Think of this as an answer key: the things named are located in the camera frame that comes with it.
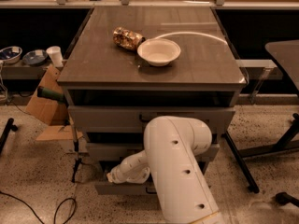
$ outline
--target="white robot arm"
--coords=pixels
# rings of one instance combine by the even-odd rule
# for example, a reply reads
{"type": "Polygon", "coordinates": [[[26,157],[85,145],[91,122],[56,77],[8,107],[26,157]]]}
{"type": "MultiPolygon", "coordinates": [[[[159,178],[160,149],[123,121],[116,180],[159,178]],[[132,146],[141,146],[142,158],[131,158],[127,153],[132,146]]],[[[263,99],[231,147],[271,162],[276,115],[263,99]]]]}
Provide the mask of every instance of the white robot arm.
{"type": "Polygon", "coordinates": [[[224,223],[194,155],[205,152],[212,135],[198,119],[158,117],[144,132],[145,150],[111,170],[114,183],[143,183],[150,173],[168,223],[224,223]]]}

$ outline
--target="white cup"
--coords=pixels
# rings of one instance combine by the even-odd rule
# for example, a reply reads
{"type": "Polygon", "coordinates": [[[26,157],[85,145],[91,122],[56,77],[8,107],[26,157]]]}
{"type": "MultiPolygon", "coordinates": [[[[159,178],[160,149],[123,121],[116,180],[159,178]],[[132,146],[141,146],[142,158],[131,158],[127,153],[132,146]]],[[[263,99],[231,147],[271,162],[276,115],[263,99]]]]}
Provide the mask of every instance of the white cup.
{"type": "Polygon", "coordinates": [[[64,67],[63,55],[60,47],[54,46],[46,50],[55,67],[64,67]]]}

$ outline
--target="bowl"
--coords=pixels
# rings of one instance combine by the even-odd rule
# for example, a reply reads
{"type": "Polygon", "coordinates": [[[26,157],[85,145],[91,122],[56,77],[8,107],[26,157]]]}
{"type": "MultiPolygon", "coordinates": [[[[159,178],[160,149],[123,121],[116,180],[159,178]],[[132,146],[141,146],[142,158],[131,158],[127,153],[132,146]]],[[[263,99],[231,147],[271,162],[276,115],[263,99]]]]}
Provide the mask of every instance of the bowl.
{"type": "Polygon", "coordinates": [[[180,47],[174,41],[154,38],[143,42],[138,47],[137,53],[153,66],[165,66],[179,56],[180,47]]]}
{"type": "Polygon", "coordinates": [[[22,61],[30,66],[39,66],[46,62],[48,54],[43,49],[36,49],[29,51],[23,56],[22,61]]]}
{"type": "Polygon", "coordinates": [[[0,50],[0,60],[4,63],[17,63],[20,60],[22,49],[19,47],[8,47],[0,50]]]}

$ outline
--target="can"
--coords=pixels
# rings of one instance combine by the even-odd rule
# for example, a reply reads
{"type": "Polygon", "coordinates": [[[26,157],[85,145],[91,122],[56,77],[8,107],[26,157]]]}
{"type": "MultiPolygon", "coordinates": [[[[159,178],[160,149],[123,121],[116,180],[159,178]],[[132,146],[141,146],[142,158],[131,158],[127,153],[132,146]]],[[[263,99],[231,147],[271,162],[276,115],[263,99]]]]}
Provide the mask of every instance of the can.
{"type": "Polygon", "coordinates": [[[146,38],[138,33],[125,29],[123,27],[117,27],[113,31],[113,41],[116,45],[129,49],[132,51],[137,51],[138,47],[146,38]]]}

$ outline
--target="speckled floor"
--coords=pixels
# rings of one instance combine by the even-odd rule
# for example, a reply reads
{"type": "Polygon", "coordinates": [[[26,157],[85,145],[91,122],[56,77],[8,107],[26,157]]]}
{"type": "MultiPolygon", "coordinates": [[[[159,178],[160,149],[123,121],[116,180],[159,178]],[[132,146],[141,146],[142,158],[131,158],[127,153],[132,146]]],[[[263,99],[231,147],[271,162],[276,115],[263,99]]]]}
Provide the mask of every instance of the speckled floor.
{"type": "MultiPolygon", "coordinates": [[[[272,144],[298,111],[299,105],[238,105],[229,131],[239,148],[272,144]]],[[[14,105],[1,105],[1,133],[8,118],[15,119],[19,130],[9,133],[0,156],[0,190],[31,205],[44,223],[53,222],[57,206],[69,197],[76,198],[78,207],[68,223],[164,223],[157,196],[98,195],[94,183],[100,168],[88,156],[83,157],[85,165],[73,184],[74,154],[64,153],[56,141],[36,141],[46,125],[14,105]]],[[[248,191],[247,180],[224,140],[207,168],[206,181],[226,223],[299,223],[298,207],[273,201],[281,191],[299,198],[299,152],[251,158],[246,163],[260,187],[258,194],[248,191]]],[[[57,223],[63,223],[72,208],[71,202],[65,203],[57,223]]],[[[0,222],[40,223],[27,206],[4,195],[0,195],[0,222]]]]}

